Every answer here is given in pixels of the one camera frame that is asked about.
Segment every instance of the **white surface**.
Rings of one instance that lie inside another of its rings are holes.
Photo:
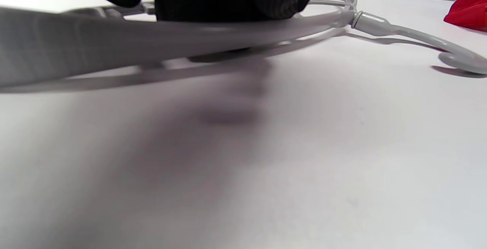
[[[487,56],[450,2],[358,1]],[[240,124],[207,119],[244,73],[1,94],[0,247],[486,248],[487,80],[437,54],[340,36],[234,62],[272,67]]]

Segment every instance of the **stethoscope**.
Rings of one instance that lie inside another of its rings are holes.
[[[356,11],[357,0],[310,0],[339,6],[320,15],[283,21],[201,24],[126,21],[154,14],[153,3],[135,8],[82,8],[61,14],[0,8],[0,87],[78,76],[141,62],[194,57],[263,46],[350,25],[374,36],[402,35],[443,52],[445,64],[487,74],[487,60],[459,45]]]

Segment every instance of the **stethoscope ear tip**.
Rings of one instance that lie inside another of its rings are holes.
[[[476,56],[465,57],[459,54],[442,52],[438,58],[445,64],[470,74],[487,75],[487,60]]]

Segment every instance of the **gray tubing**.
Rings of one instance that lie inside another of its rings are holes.
[[[197,24],[0,8],[0,86],[296,39],[343,17],[336,11],[285,21]]]

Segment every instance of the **red object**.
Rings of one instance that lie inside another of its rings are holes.
[[[485,31],[487,29],[487,0],[457,0],[445,17],[445,22]]]

